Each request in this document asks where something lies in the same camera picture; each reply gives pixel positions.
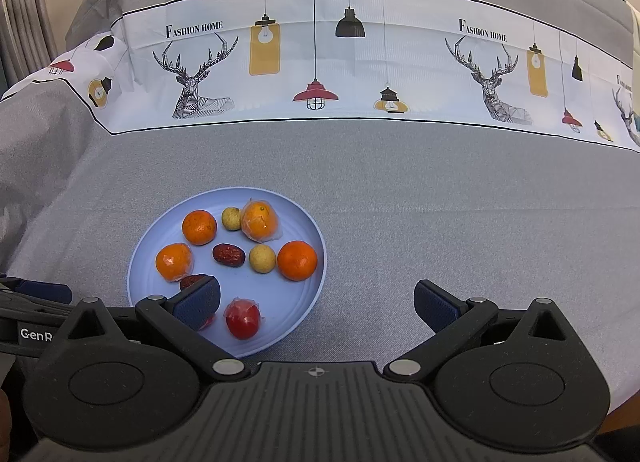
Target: wooden floor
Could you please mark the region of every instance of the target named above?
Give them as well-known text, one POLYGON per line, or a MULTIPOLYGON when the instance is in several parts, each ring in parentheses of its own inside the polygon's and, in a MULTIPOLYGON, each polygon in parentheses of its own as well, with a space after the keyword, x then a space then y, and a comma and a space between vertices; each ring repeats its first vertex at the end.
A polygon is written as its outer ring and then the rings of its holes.
POLYGON ((640 425, 640 392, 607 415, 600 433, 640 425))

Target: deer illustration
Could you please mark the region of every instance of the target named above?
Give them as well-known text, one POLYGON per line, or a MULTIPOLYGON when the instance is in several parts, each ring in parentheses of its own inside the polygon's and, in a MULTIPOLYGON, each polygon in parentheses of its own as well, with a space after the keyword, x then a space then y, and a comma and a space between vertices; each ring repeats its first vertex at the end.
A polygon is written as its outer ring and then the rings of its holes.
POLYGON ((236 36, 234 44, 231 48, 227 49, 225 39, 218 33, 216 33, 216 36, 222 42, 222 49, 215 58, 211 54, 211 49, 209 49, 209 59, 204 62, 204 64, 200 65, 200 69, 195 76, 189 76, 186 69, 180 66, 180 54, 178 54, 178 58, 175 60, 175 65, 174 62, 169 62, 167 59, 166 53, 173 42, 170 42, 169 45, 166 46, 166 49, 164 49, 164 52, 162 53, 162 62, 158 60, 158 57, 154 52, 154 58, 156 59, 156 62, 158 62, 158 65, 160 65, 164 70, 177 74, 175 79, 182 85, 182 94, 180 94, 180 99, 178 99, 174 110, 175 119, 221 114, 234 107, 234 101, 230 97, 208 98, 201 97, 198 94, 198 83, 209 75, 209 68, 213 67, 218 62, 221 62, 231 54, 231 51, 234 50, 234 47, 238 43, 238 38, 236 36))
POLYGON ((489 114, 491 115, 491 117, 503 123, 519 123, 521 125, 530 125, 532 121, 529 112, 524 110, 524 108, 512 107, 511 105, 507 105, 507 103, 500 101, 495 91, 495 89, 502 83, 501 76, 513 72, 513 70, 516 68, 516 65, 518 64, 518 56, 516 56, 515 62, 511 63, 511 56, 509 55, 509 52, 504 47, 504 45, 502 45, 502 48, 507 55, 507 65, 506 67, 502 68, 500 58, 497 58, 498 68, 495 68, 491 77, 487 79, 482 75, 482 72, 480 72, 480 67, 478 67, 478 65, 473 62, 471 51, 469 51, 468 60, 465 59, 463 54, 460 54, 460 42, 462 42, 462 40, 464 40, 465 38, 466 36, 463 36, 458 40, 458 42, 454 46, 454 51, 451 50, 447 38, 445 38, 444 41, 447 44, 447 49, 449 49, 449 52, 456 59, 456 61, 468 68, 471 71, 471 77, 482 85, 482 96, 484 97, 484 105, 486 106, 487 110, 489 110, 489 114))
POLYGON ((622 102, 618 97, 620 94, 620 89, 622 89, 622 87, 620 87, 617 92, 613 92, 613 89, 611 90, 611 93, 613 94, 613 99, 616 102, 616 106, 618 107, 618 110, 620 110, 620 116, 622 117, 622 120, 625 122, 626 131, 629 132, 629 137, 631 137, 631 139, 636 144, 636 146, 640 147, 640 135, 636 134, 631 129, 631 125, 634 124, 634 120, 638 116, 633 111, 633 109, 629 109, 629 115, 628 116, 626 115, 626 111, 622 107, 622 102))

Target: small round yellow fruit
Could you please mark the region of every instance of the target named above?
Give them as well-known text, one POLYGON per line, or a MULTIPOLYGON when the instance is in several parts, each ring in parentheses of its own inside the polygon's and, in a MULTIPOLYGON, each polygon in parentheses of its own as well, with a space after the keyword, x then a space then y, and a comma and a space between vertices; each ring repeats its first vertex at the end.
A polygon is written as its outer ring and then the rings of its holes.
POLYGON ((222 212, 222 225, 228 231, 240 229, 240 210, 236 207, 228 207, 222 212))
POLYGON ((249 253, 249 264, 256 273, 270 273, 276 266, 276 253, 269 246, 259 244, 249 253))

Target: deer head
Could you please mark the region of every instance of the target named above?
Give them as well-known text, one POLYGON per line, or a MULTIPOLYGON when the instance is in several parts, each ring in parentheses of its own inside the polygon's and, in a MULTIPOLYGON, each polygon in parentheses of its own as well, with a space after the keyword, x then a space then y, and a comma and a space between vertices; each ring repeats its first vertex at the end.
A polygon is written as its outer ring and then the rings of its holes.
POLYGON ((502 48, 504 49, 504 52, 507 55, 507 65, 506 65, 506 67, 502 67, 502 64, 500 63, 500 57, 498 57, 497 58, 497 60, 498 60, 498 68, 494 68, 490 78, 485 78, 484 75, 482 74, 482 72, 480 72, 480 67, 478 67, 478 65, 476 65, 473 62, 473 57, 471 55, 471 51, 469 51, 469 57, 467 59, 465 59, 465 56, 460 52, 460 43, 465 38, 466 38, 466 36, 463 36, 462 38, 460 38, 456 42, 456 45, 454 46, 454 50, 453 51, 451 50, 451 47, 449 46, 449 42, 447 41, 447 38, 445 38, 444 41, 447 44, 447 49, 449 49, 449 52, 456 59, 456 61, 459 62, 459 64, 462 64, 466 68, 468 68, 471 71, 471 77, 474 80, 476 80, 479 84, 482 85, 482 92, 484 93, 484 96, 489 98, 489 99, 494 98, 495 97, 495 89, 497 87, 499 87, 500 84, 502 83, 501 76, 503 76, 504 74, 508 74, 510 72, 513 72, 513 70, 516 68, 516 65, 518 64, 519 56, 516 56, 516 60, 512 63, 511 62, 511 56, 510 56, 509 52, 507 51, 507 49, 504 47, 504 44, 503 44, 502 48))
POLYGON ((620 110, 620 115, 622 116, 622 120, 625 122, 626 128, 627 130, 631 128, 631 124, 634 122, 634 116, 636 115, 636 113, 631 110, 629 112, 629 115, 626 115, 626 111, 622 106, 622 102, 620 101, 620 89, 622 89, 622 87, 620 87, 618 89, 617 92, 613 92, 613 90, 611 90, 611 93, 613 94, 613 100, 616 102, 616 106, 618 107, 618 110, 620 110))
POLYGON ((183 89, 182 89, 183 96, 197 97, 198 83, 200 83, 200 81, 204 80, 209 75, 209 68, 213 67, 218 62, 221 62, 229 54, 231 54, 231 51, 234 50, 234 47, 238 43, 238 37, 236 36, 236 41, 234 41, 230 49, 227 49, 225 39, 222 38, 222 36, 220 36, 218 33, 216 33, 216 36, 222 42, 222 48, 220 49, 220 52, 214 58, 213 55, 211 54, 211 49, 209 49, 209 59, 206 62, 204 62, 204 64, 200 65, 200 69, 198 70, 198 73, 195 74, 194 76, 189 76, 187 74, 186 69, 180 66, 180 54, 178 54, 178 58, 175 60, 175 65, 174 65, 174 62, 170 62, 168 60, 166 53, 171 47, 171 44, 173 42, 170 42, 169 45, 166 46, 166 49, 164 49, 164 52, 162 53, 162 62, 158 59, 158 57, 156 56, 156 53, 155 52, 153 53, 154 58, 156 59, 156 62, 158 62, 158 65, 160 65, 160 67, 162 67, 164 70, 177 74, 175 79, 178 83, 180 83, 183 86, 183 89))

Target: triangular hole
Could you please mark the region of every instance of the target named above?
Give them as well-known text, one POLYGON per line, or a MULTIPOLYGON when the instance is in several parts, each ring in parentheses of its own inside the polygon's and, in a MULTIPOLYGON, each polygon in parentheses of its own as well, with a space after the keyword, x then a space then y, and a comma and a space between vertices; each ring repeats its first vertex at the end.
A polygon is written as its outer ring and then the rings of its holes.
POLYGON ((566 339, 553 314, 549 311, 538 314, 538 319, 533 325, 530 335, 545 339, 555 339, 556 341, 564 341, 566 339))
POLYGON ((102 335, 104 335, 104 328, 102 328, 95 311, 84 311, 69 334, 69 339, 84 339, 102 335))

